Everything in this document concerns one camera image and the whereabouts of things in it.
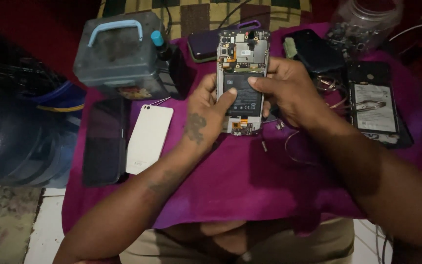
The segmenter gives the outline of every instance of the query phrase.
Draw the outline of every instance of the blue bottle cap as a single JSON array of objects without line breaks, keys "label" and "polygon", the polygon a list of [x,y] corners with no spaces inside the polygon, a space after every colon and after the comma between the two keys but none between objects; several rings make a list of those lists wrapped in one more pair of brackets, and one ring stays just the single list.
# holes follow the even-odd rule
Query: blue bottle cap
[{"label": "blue bottle cap", "polygon": [[164,39],[162,39],[162,35],[160,31],[155,30],[153,33],[151,33],[151,39],[152,42],[154,42],[154,45],[160,47],[162,44],[164,44]]}]

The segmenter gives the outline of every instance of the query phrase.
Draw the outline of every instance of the disassembled smartphone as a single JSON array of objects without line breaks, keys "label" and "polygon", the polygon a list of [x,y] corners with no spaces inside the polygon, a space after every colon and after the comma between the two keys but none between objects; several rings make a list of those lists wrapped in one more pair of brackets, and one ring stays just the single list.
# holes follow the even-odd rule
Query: disassembled smartphone
[{"label": "disassembled smartphone", "polygon": [[223,30],[219,33],[217,99],[230,88],[237,99],[227,110],[222,132],[236,136],[258,133],[262,123],[263,94],[247,79],[266,77],[270,32],[266,30]]}]

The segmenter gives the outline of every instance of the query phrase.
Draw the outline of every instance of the tattoo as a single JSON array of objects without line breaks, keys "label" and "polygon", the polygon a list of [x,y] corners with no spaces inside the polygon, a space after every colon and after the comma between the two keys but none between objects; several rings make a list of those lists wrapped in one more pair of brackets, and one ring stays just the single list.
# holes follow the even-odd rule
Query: tattoo
[{"label": "tattoo", "polygon": [[185,125],[185,134],[191,141],[196,141],[200,145],[203,141],[203,134],[200,129],[206,126],[206,119],[197,113],[188,114],[187,125]]},{"label": "tattoo", "polygon": [[161,179],[158,179],[157,181],[148,181],[147,187],[152,190],[153,192],[157,194],[163,194],[166,192],[169,192],[170,188],[173,188],[173,184],[171,184],[171,181],[178,177],[179,174],[174,171],[164,171],[164,174],[162,174]]}]

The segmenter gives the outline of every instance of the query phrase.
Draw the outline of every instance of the clear plastic jar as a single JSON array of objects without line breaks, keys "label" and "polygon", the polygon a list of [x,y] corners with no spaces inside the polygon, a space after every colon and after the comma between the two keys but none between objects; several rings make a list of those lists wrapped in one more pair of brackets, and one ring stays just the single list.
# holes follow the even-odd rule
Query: clear plastic jar
[{"label": "clear plastic jar", "polygon": [[325,39],[345,59],[356,59],[387,38],[402,12],[402,0],[346,0],[333,15]]}]

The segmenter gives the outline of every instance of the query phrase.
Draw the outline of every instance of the forearm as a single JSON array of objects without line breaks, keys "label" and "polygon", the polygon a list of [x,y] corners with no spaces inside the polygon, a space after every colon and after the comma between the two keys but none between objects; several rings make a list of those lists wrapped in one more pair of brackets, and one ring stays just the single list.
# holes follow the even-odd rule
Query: forearm
[{"label": "forearm", "polygon": [[355,201],[392,235],[422,245],[422,172],[328,108],[318,113],[305,128],[341,173]]},{"label": "forearm", "polygon": [[196,144],[182,141],[155,164],[86,213],[66,235],[54,264],[120,254],[150,228],[170,195],[199,162]]}]

